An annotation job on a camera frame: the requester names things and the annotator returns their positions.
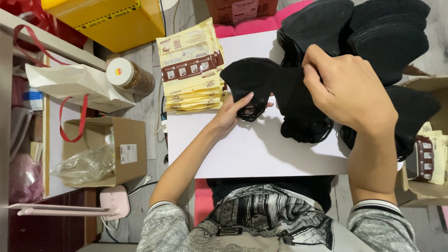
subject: black and white shirt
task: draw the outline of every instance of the black and white shirt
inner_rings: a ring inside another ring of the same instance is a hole
[[[314,200],[271,184],[234,190],[191,232],[182,209],[167,201],[144,222],[137,252],[418,251],[412,226],[392,203],[357,203],[347,229]]]

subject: person's lap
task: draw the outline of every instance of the person's lap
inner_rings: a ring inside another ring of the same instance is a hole
[[[328,212],[331,208],[331,182],[335,176],[300,176],[274,178],[208,178],[207,185],[213,192],[213,205],[233,190],[259,184],[274,184],[317,201]]]

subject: person's right hand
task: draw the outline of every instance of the person's right hand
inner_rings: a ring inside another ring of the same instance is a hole
[[[314,104],[332,120],[358,132],[395,128],[398,113],[368,61],[352,55],[331,58],[310,45],[302,66]]]

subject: red rope handle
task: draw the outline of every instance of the red rope handle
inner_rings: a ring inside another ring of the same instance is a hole
[[[63,65],[70,65],[64,62],[61,62],[57,59],[55,59],[53,56],[51,56],[47,50],[45,49],[45,47],[42,45],[42,43],[39,41],[39,39],[37,38],[36,34],[34,33],[33,29],[31,29],[31,27],[27,26],[27,25],[18,25],[16,26],[16,28],[14,28],[14,44],[17,46],[17,48],[19,48],[19,50],[25,54],[25,56],[31,60],[32,62],[36,63],[36,65],[40,66],[40,67],[50,67],[42,62],[40,62],[39,60],[34,59],[33,57],[31,57],[26,50],[24,50],[23,48],[21,48],[18,44],[17,44],[17,40],[18,40],[18,36],[20,31],[26,28],[26,30],[28,31],[28,33],[30,34],[31,39],[33,40],[34,44],[45,54],[47,55],[50,59],[56,61],[59,64],[63,64]]]
[[[60,131],[60,136],[62,137],[62,139],[64,139],[67,142],[71,142],[71,143],[75,143],[77,142],[79,139],[81,139],[82,137],[82,133],[84,131],[84,125],[86,124],[86,113],[87,113],[87,97],[88,95],[84,96],[84,101],[82,103],[82,112],[81,112],[81,120],[79,122],[79,132],[78,132],[78,136],[75,137],[73,140],[70,140],[67,135],[65,134],[64,130],[62,129],[61,126],[61,118],[62,118],[62,109],[64,108],[64,104],[65,102],[72,98],[72,97],[67,97],[60,105],[60,109],[59,109],[59,131]]]

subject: yellow box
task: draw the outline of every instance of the yellow box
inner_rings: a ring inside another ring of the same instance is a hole
[[[41,0],[42,8],[113,52],[165,36],[159,0]]]

